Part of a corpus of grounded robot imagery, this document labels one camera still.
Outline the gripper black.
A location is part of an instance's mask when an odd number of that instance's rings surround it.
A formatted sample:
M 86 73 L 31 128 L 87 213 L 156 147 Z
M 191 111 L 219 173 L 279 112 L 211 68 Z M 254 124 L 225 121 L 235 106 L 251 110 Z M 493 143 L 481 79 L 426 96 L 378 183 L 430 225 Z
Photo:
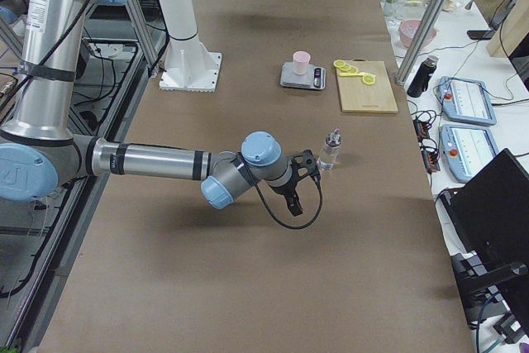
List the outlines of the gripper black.
M 270 183 L 273 191 L 285 198 L 287 208 L 294 217 L 303 214 L 303 207 L 299 201 L 296 188 L 298 183 L 307 177 L 313 181 L 317 190 L 321 192 L 321 175 L 317 167 L 317 160 L 309 149 L 295 155 L 289 155 L 287 157 L 287 169 L 284 174 Z

